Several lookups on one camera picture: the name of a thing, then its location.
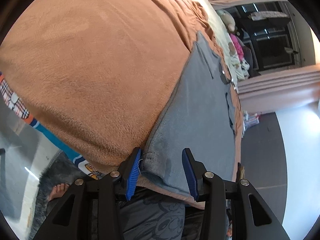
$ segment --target gray blanket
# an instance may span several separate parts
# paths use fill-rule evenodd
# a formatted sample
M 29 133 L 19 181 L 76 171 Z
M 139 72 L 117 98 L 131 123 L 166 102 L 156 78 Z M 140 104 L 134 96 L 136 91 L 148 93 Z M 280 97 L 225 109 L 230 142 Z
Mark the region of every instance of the gray blanket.
M 148 138 L 141 174 L 164 189 L 188 195 L 181 161 L 188 147 L 207 170 L 231 180 L 235 140 L 230 89 L 220 57 L 198 32 L 180 80 Z

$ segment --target gray pants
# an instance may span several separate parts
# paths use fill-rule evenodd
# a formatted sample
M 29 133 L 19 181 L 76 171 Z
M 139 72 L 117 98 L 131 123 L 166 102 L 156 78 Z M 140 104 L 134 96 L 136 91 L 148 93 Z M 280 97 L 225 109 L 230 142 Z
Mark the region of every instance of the gray pants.
M 57 201 L 48 203 L 47 214 Z M 97 240 L 98 201 L 92 206 L 92 240 Z M 137 187 L 132 199 L 119 202 L 119 208 L 125 240 L 199 239 L 204 211 L 169 196 Z

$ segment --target floor mat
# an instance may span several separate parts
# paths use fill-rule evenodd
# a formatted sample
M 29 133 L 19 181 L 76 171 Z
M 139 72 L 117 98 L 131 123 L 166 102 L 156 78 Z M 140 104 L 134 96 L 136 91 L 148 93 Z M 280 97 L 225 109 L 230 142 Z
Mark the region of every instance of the floor mat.
M 39 179 L 38 194 L 34 208 L 35 212 L 28 237 L 29 240 L 33 239 L 45 220 L 45 210 L 52 187 L 60 183 L 68 183 L 71 185 L 76 179 L 86 177 L 88 176 L 79 170 L 67 158 L 64 152 L 60 151 L 55 155 Z

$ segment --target stuffed toy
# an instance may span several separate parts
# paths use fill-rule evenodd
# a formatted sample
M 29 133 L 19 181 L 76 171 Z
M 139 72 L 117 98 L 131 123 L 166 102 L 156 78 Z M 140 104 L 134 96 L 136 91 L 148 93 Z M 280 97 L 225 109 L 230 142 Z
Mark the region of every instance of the stuffed toy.
M 216 12 L 220 16 L 225 26 L 229 29 L 229 31 L 233 33 L 235 31 L 236 22 L 232 15 L 224 9 L 219 9 Z

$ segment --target bare foot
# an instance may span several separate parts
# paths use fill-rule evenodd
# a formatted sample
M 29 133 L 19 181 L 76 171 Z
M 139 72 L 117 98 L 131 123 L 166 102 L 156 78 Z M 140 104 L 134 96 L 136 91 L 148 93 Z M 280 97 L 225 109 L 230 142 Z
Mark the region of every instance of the bare foot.
M 232 228 L 228 228 L 227 237 L 232 237 Z
M 54 198 L 62 197 L 63 194 L 67 191 L 69 184 L 61 183 L 52 188 L 50 196 L 48 198 L 49 201 L 53 200 Z

